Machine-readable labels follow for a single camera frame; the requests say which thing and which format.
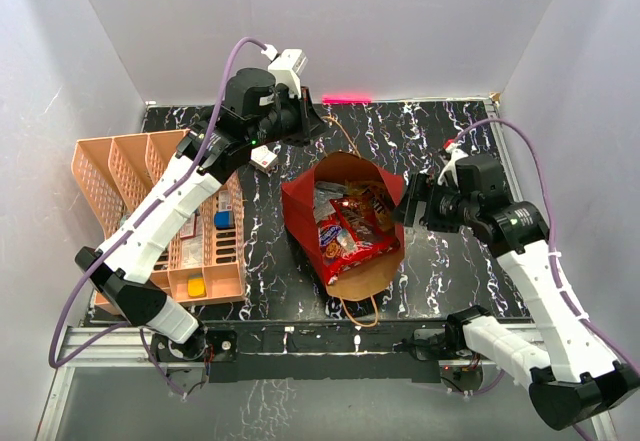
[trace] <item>plastic organizer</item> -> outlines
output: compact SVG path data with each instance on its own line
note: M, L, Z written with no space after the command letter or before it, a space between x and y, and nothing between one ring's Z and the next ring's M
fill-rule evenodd
M162 177L186 130L81 139L76 143L71 169L76 182L98 218L105 239L120 227ZM235 227L217 230L213 216L218 195L228 191ZM151 281L185 306L241 301L245 293L242 190L236 174L214 196L200 205L202 266L182 267L179 234L169 243L151 274ZM187 280L201 275L205 295L192 298ZM112 314L113 307L100 293L94 305Z

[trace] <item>open bag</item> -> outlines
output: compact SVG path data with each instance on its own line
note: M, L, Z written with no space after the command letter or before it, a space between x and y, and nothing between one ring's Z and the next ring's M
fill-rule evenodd
M295 180L282 185L285 226L309 257L327 294L347 301L372 298L389 286L404 259L404 229L401 225L394 228L400 243L397 251L363 262L340 273L332 280L323 262L318 227L313 215L316 181L339 184L345 184L347 181L380 181L384 183L391 199L397 205L402 199L404 178L353 154L336 152L329 154Z

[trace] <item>bag handle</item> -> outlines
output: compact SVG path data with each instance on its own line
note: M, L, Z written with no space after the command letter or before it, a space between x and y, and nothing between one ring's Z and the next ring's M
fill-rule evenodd
M369 298L371 298L371 302L373 303L373 310L376 313L376 318L373 320L372 323L369 323L369 324L362 324L361 322L356 321L355 318L351 316L351 313L347 309L347 305L344 304L344 299L338 298L340 299L340 303L342 304L342 310L347 315L347 318L349 318L353 324L355 324L356 326L360 326L361 328L373 328L378 324L378 321L380 321L380 313L378 312L378 303L376 303L376 300L373 298L373 295L369 296Z
M322 116L322 119L325 120L326 122L328 122L329 126L331 126L333 123L336 123L338 125L338 127L342 130L342 132L344 133L345 137L347 138L347 141L349 141L349 144L351 145L351 147L353 148L355 153L358 155L358 157L360 159L362 159L362 155L360 154L360 151L358 151L358 147L356 146L356 143L354 143L353 140L351 139L351 137L347 134L347 130L342 127L342 123L340 123L340 121L338 121L338 118L336 118L335 116Z

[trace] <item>marble tabletop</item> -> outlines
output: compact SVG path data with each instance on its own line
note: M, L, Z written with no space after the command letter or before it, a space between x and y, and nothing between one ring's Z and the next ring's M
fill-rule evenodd
M152 107L143 131L187 128L200 119L204 107ZM421 101L319 105L318 114L337 117L360 154L388 171L408 179L409 173L436 169L444 142L476 120L487 117L484 102ZM192 308L203 321L274 320L323 321L342 319L340 301L329 297L282 217L281 184L291 181L320 160L324 153L352 151L334 124L306 148L280 143L278 168L270 175L250 166L240 176L245 203L247 290L244 303ZM465 139L469 153L498 149L490 129L480 128ZM444 318L472 304L497 317L528 316L520 294L487 248L468 229L460 234L405 230L406 257L389 287L376 296L382 320ZM355 316L372 313L370 301L348 303ZM96 310L90 320L110 317Z

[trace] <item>yellow object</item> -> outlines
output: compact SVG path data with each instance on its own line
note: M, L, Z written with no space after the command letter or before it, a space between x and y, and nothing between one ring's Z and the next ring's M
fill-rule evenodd
M202 298L205 295L204 278L201 274L193 275L187 280L187 293L190 298Z

